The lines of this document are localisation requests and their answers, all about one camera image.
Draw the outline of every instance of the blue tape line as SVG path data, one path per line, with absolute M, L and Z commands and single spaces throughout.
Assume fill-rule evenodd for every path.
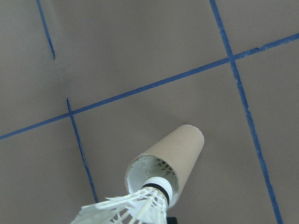
M 50 50 L 51 50 L 51 53 L 52 53 L 52 58 L 53 58 L 53 60 L 55 60 L 55 50 L 53 48 L 52 41 L 51 41 L 51 38 L 50 38 L 50 34 L 49 34 L 49 31 L 48 31 L 48 27 L 47 27 L 47 23 L 46 23 L 44 15 L 43 15 L 42 5 L 41 5 L 39 0 L 36 0 L 36 2 L 37 2 L 39 13 L 40 13 L 42 21 L 43 21 L 43 29 L 45 30 L 45 34 L 46 34 L 46 37 L 48 39 L 48 44 L 49 44 L 49 47 L 50 47 Z
M 202 71 L 205 71 L 205 70 L 208 70 L 208 69 L 217 67 L 219 65 L 226 64 L 226 63 L 228 63 L 228 58 L 223 58 L 223 59 L 221 59 L 219 61 L 206 64 L 206 65 L 198 67 L 196 69 L 192 69 L 190 71 L 183 72 L 183 73 L 180 73 L 178 75 L 162 79 L 162 80 L 157 81 L 155 83 L 151 83 L 151 84 L 145 85 L 143 87 L 140 87 L 140 88 L 137 88 L 137 89 L 134 89 L 134 90 L 122 93 L 120 95 L 117 95 L 117 96 L 114 96 L 114 97 L 111 97 L 111 98 L 108 98 L 108 99 L 104 99 L 104 100 L 102 100 L 100 102 L 97 102 L 97 103 L 94 103 L 94 104 L 91 104 L 91 105 L 79 108 L 77 110 L 74 110 L 73 113 L 74 114 L 81 113 L 81 112 L 93 109 L 95 107 L 102 106 L 102 105 L 111 103 L 113 101 L 116 101 L 116 100 L 119 100 L 119 99 L 122 99 L 122 98 L 125 98 L 125 97 L 129 97 L 129 96 L 135 95 L 137 93 L 140 93 L 140 92 L 143 92 L 143 91 L 146 91 L 146 90 L 149 90 L 149 89 L 152 89 L 152 88 L 155 88 L 155 87 L 158 87 L 158 86 L 161 86 L 161 85 L 173 82 L 173 81 L 176 81 L 176 80 L 181 79 L 181 78 L 185 78 L 187 76 L 194 75 L 196 73 L 199 73 L 199 72 L 202 72 Z
M 237 55 L 234 56 L 234 59 L 235 60 L 236 59 L 240 59 L 240 58 L 243 58 L 243 57 L 246 57 L 246 56 L 258 53 L 258 52 L 260 52 L 262 50 L 266 50 L 266 49 L 269 49 L 269 48 L 273 48 L 275 46 L 279 46 L 281 44 L 285 44 L 285 43 L 289 43 L 291 41 L 295 41 L 297 39 L 299 39 L 299 34 L 291 35 L 291 36 L 288 36 L 288 37 L 283 38 L 281 40 L 268 43 L 268 44 L 264 45 L 265 47 L 253 48 L 253 49 L 244 51 L 242 53 L 239 53 L 239 54 L 237 54 Z M 187 71 L 186 73 L 181 73 L 181 74 L 178 74 L 178 75 L 175 75 L 175 76 L 172 76 L 172 77 L 160 80 L 160 81 L 158 81 L 156 83 L 149 84 L 149 85 L 146 85 L 144 87 L 140 87 L 138 89 L 135 89 L 135 90 L 132 90 L 132 91 L 125 92 L 123 94 L 117 95 L 115 97 L 111 97 L 111 98 L 102 100 L 102 101 L 97 102 L 95 104 L 91 104 L 89 106 L 79 108 L 79 109 L 73 111 L 73 114 L 77 114 L 77 113 L 80 113 L 80 112 L 83 112 L 83 111 L 87 111 L 89 109 L 93 109 L 93 108 L 95 108 L 97 106 L 101 106 L 101 105 L 104 105 L 104 104 L 116 101 L 118 99 L 125 98 L 125 97 L 128 97 L 128 96 L 134 95 L 136 93 L 139 93 L 139 92 L 142 92 L 142 91 L 145 91 L 145 90 L 149 90 L 149 89 L 152 89 L 154 87 L 157 87 L 157 86 L 160 86 L 160 85 L 163 85 L 163 84 L 170 83 L 170 82 L 178 80 L 180 78 L 184 78 L 184 77 L 187 77 L 187 76 L 190 76 L 190 75 L 194 75 L 194 74 L 199 73 L 201 71 L 205 71 L 205 70 L 217 67 L 219 65 L 226 64 L 228 62 L 229 62 L 228 58 L 223 58 L 223 59 L 221 59 L 219 61 L 216 61 L 216 62 L 213 62 L 213 63 L 210 63 L 210 64 L 206 64 L 206 65 L 198 67 L 198 68 L 196 68 L 194 70 Z M 0 136 L 0 140 L 8 138 L 8 137 L 11 137 L 13 135 L 16 135 L 16 134 L 19 134 L 19 133 L 22 133 L 22 132 L 25 132 L 25 131 L 29 131 L 31 129 L 34 129 L 36 127 L 39 127 L 39 126 L 42 126 L 42 125 L 54 122 L 56 120 L 60 120 L 62 118 L 66 118 L 68 116 L 69 116 L 68 114 L 62 114 L 60 116 L 57 116 L 57 117 L 45 120 L 45 121 L 37 123 L 35 125 L 31 125 L 31 126 L 28 126 L 28 127 L 25 127 L 25 128 L 22 128 L 22 129 L 19 129 L 19 130 L 16 130 L 16 131 L 13 131 L 13 132 L 10 132 L 10 133 L 7 133 L 7 134 L 4 134 L 4 135 Z
M 93 178 L 92 178 L 92 175 L 91 175 L 91 173 L 89 171 L 89 168 L 88 168 L 88 165 L 87 165 L 87 161 L 86 161 L 86 158 L 85 158 L 85 155 L 84 155 L 84 152 L 83 152 L 81 140 L 80 140 L 78 129 L 77 129 L 77 126 L 76 126 L 76 123 L 75 123 L 73 112 L 71 111 L 71 105 L 70 105 L 69 99 L 66 99 L 66 103 L 67 103 L 67 109 L 69 110 L 69 115 L 70 115 L 70 118 L 71 118 L 71 123 L 73 125 L 74 132 L 75 132 L 75 135 L 76 135 L 77 143 L 78 143 L 78 146 L 79 146 L 79 149 L 80 149 L 80 153 L 81 153 L 81 156 L 82 156 L 82 160 L 83 160 L 83 163 L 84 163 L 84 167 L 85 167 L 85 170 L 86 170 L 86 173 L 87 173 L 87 176 L 88 176 L 90 187 L 91 187 L 92 192 L 93 192 L 94 201 L 96 203 L 98 203 L 99 201 L 98 201 L 97 194 L 95 192 L 95 188 L 94 188 L 94 184 L 93 184 Z
M 277 41 L 273 41 L 273 42 L 270 42 L 268 44 L 265 44 L 265 45 L 261 46 L 260 48 L 253 48 L 253 49 L 244 51 L 242 53 L 239 53 L 237 55 L 234 55 L 234 59 L 237 60 L 237 59 L 240 59 L 240 58 L 244 58 L 246 56 L 256 54 L 258 52 L 268 50 L 270 48 L 274 48 L 274 47 L 277 47 L 279 45 L 286 44 L 286 43 L 289 43 L 289 42 L 292 42 L 292 41 L 295 41 L 295 40 L 298 40 L 298 39 L 299 39 L 299 33 L 291 35 L 291 36 L 287 36 L 287 37 L 279 39 Z
M 42 122 L 39 122 L 37 124 L 34 124 L 34 125 L 30 125 L 28 127 L 25 127 L 25 128 L 21 128 L 19 130 L 16 130 L 16 131 L 13 131 L 13 132 L 10 132 L 10 133 L 7 133 L 7 134 L 4 134 L 2 136 L 0 136 L 0 140 L 2 139 L 6 139 L 8 137 L 11 137 L 11 136 L 14 136 L 16 134 L 20 134 L 22 132 L 25 132 L 25 131 L 29 131 L 31 129 L 34 129 L 34 128 L 37 128 L 37 127 L 40 127 L 40 126 L 43 126 L 43 125 L 46 125 L 46 124 L 49 124 L 49 123 L 52 123 L 54 121 L 58 121 L 58 120 L 61 120 L 63 118 L 67 118 L 69 116 L 68 113 L 65 113 L 65 114 L 62 114 L 62 115 L 59 115 L 57 117 L 54 117 L 54 118 L 50 118 L 48 120 L 44 120 Z
M 249 106 L 248 106 L 248 102 L 247 102 L 247 99 L 246 99 L 243 84 L 241 82 L 241 78 L 240 78 L 240 75 L 239 75 L 238 68 L 235 64 L 235 58 L 233 56 L 232 49 L 231 49 L 230 44 L 228 42 L 228 36 L 225 32 L 225 29 L 224 29 L 224 26 L 223 26 L 223 23 L 222 23 L 222 20 L 221 20 L 221 17 L 220 17 L 220 14 L 219 14 L 219 11 L 218 11 L 215 0 L 210 0 L 210 4 L 211 4 L 212 10 L 213 10 L 215 19 L 217 21 L 218 28 L 220 30 L 220 35 L 222 37 L 226 52 L 228 54 L 228 58 L 229 58 L 229 62 L 230 62 L 232 71 L 234 73 L 235 79 L 237 80 L 237 87 L 238 87 L 240 97 L 241 97 L 241 101 L 242 101 L 242 104 L 243 104 L 243 107 L 244 107 L 244 110 L 245 110 L 245 113 L 246 113 L 247 122 L 248 122 L 248 125 L 250 127 L 250 132 L 251 132 L 252 139 L 253 139 L 253 142 L 254 142 L 254 145 L 255 145 L 255 148 L 256 148 L 256 153 L 257 153 L 257 156 L 258 156 L 258 159 L 259 159 L 259 162 L 260 162 L 260 166 L 261 166 L 261 169 L 262 169 L 262 172 L 263 172 L 263 176 L 264 176 L 264 179 L 265 179 L 265 182 L 266 182 L 266 185 L 267 185 L 267 189 L 268 189 L 268 192 L 269 192 L 269 195 L 270 195 L 270 199 L 271 199 L 272 207 L 273 207 L 273 210 L 274 210 L 274 213 L 275 213 L 276 221 L 277 221 L 278 224 L 283 224 L 281 214 L 280 214 L 280 211 L 279 211 L 279 207 L 278 207 L 276 197 L 275 197 L 275 194 L 274 194 L 274 189 L 271 185 L 270 178 L 269 178 L 269 175 L 268 175 L 267 165 L 266 165 L 266 162 L 263 158 L 260 142 L 258 140 L 258 136 L 257 136 L 257 133 L 256 133 L 255 124 L 253 122 L 252 115 L 251 115 L 251 112 L 249 110 Z M 277 44 L 280 44 L 280 43 L 282 44 L 282 42 L 283 41 L 278 40 L 275 43 L 270 43 L 269 45 L 266 44 L 264 49 L 277 46 Z

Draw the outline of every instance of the badminton shuttlecock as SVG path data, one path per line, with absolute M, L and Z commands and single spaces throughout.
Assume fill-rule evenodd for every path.
M 133 194 L 82 207 L 71 224 L 167 224 L 171 198 L 170 183 L 162 177 L 152 177 Z
M 84 206 L 71 224 L 167 224 L 203 144 L 198 128 L 179 127 L 129 164 L 129 195 Z

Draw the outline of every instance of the gray floor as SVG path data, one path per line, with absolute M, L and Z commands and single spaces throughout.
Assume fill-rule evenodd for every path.
M 253 49 L 235 63 L 283 223 L 297 223 L 299 3 L 216 3 L 233 54 Z M 125 195 L 130 161 L 191 124 L 205 146 L 168 216 L 180 224 L 282 223 L 209 1 L 41 5 L 55 60 L 36 1 L 1 3 L 0 223 L 65 224 L 94 202 L 66 98 L 79 109 L 100 201 Z

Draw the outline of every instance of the floor tile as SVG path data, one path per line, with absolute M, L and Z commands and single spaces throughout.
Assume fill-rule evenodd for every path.
M 237 61 L 285 224 L 299 220 L 299 41 Z
M 0 223 L 70 223 L 93 203 L 71 121 L 0 141 Z
M 234 54 L 299 33 L 296 0 L 217 0 Z

